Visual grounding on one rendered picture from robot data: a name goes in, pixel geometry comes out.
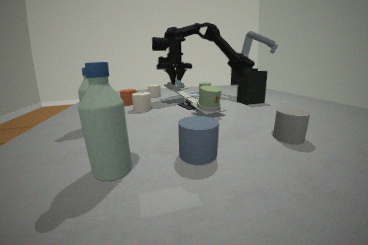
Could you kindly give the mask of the orange cylinder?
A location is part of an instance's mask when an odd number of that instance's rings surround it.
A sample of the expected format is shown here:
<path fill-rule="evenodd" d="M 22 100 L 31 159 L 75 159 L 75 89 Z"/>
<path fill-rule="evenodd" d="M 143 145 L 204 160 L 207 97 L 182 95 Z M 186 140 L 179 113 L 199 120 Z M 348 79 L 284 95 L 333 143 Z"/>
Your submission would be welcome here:
<path fill-rule="evenodd" d="M 127 89 L 127 90 L 120 91 L 120 97 L 124 101 L 124 106 L 133 105 L 132 93 L 136 93 L 136 90 L 135 89 Z"/>

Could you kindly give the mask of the cream cylinder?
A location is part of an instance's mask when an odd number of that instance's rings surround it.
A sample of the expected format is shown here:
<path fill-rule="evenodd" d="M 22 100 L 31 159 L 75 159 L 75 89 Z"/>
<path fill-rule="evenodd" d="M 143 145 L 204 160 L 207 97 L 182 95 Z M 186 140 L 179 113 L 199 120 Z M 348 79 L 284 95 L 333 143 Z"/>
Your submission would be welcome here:
<path fill-rule="evenodd" d="M 147 112 L 151 110 L 151 99 L 149 92 L 132 93 L 133 111 Z"/>
<path fill-rule="evenodd" d="M 150 98 L 161 97 L 160 85 L 148 85 L 148 92 L 150 93 Z"/>

